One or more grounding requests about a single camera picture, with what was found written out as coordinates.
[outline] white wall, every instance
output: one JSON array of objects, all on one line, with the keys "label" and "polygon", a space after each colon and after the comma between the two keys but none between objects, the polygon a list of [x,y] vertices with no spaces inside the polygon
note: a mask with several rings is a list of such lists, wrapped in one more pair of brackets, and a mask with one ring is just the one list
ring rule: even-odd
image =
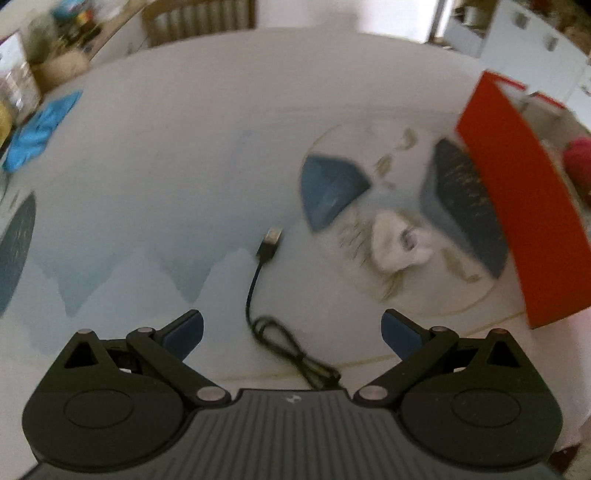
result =
[{"label": "white wall", "polygon": [[[0,11],[0,37],[43,12],[57,0],[12,0]],[[309,27],[332,12],[354,14],[361,31],[426,41],[437,0],[258,0],[262,28]]]}]

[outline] blue towel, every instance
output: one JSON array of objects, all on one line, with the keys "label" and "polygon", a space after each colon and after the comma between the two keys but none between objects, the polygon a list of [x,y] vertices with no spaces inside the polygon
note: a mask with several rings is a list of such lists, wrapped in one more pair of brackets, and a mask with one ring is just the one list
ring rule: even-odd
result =
[{"label": "blue towel", "polygon": [[67,113],[82,95],[78,90],[70,95],[54,100],[38,111],[12,137],[8,147],[8,155],[3,168],[12,173],[21,168],[32,158],[43,153],[51,135]]}]

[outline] chair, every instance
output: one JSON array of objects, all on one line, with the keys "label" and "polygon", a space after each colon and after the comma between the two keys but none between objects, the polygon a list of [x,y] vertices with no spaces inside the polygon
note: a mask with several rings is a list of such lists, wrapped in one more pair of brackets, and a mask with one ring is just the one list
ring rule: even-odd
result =
[{"label": "chair", "polygon": [[150,46],[255,28],[256,0],[155,0],[142,12]]}]

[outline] dark circular mat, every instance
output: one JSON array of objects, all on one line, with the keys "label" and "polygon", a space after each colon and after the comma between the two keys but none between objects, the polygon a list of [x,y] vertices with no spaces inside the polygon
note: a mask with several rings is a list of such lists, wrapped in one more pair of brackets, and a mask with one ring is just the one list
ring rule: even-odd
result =
[{"label": "dark circular mat", "polygon": [[17,209],[0,240],[0,315],[17,288],[27,260],[37,205],[31,193]]}]

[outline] white table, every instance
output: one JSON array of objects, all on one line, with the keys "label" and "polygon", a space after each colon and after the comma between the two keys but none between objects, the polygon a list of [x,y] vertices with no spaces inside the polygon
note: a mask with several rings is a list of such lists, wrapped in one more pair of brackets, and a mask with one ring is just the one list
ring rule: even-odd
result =
[{"label": "white table", "polygon": [[[397,362],[379,334],[384,305],[343,280],[304,224],[298,172],[334,125],[406,118],[451,131],[482,68],[430,46],[330,29],[266,30],[139,53],[63,86],[84,94],[47,151],[9,186],[32,189],[37,220],[0,320],[1,477],[33,464],[23,405],[81,327],[122,338],[192,307],[205,336],[186,362],[231,391],[305,387],[261,351],[243,318],[253,254],[285,229],[254,313],[289,324],[355,390]],[[560,443],[591,413],[589,314],[530,331],[513,268],[461,314],[420,318],[463,335],[509,328],[558,398]]]}]

